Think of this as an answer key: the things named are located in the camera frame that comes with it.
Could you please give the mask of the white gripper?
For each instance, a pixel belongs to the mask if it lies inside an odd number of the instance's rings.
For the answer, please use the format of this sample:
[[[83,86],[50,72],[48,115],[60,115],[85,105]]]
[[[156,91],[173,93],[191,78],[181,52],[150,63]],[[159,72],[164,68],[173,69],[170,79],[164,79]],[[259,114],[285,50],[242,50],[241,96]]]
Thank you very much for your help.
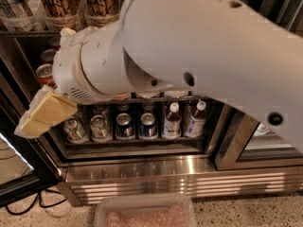
[[[91,29],[84,29],[71,33],[69,28],[61,31],[61,47],[55,54],[52,66],[52,77],[60,95],[47,85],[39,89],[29,109],[20,118],[15,135],[37,138],[75,114],[78,110],[76,103],[97,102],[98,92],[88,82],[81,66],[81,48],[90,32]]]

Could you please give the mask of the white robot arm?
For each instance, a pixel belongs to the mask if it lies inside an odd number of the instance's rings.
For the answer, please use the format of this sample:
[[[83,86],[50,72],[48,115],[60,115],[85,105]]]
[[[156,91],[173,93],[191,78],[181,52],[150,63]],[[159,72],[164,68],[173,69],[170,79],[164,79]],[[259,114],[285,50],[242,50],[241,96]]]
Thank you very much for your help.
[[[124,0],[117,21],[63,38],[53,79],[57,87],[38,91],[16,135],[36,138],[80,104],[180,89],[303,149],[303,38],[240,0]]]

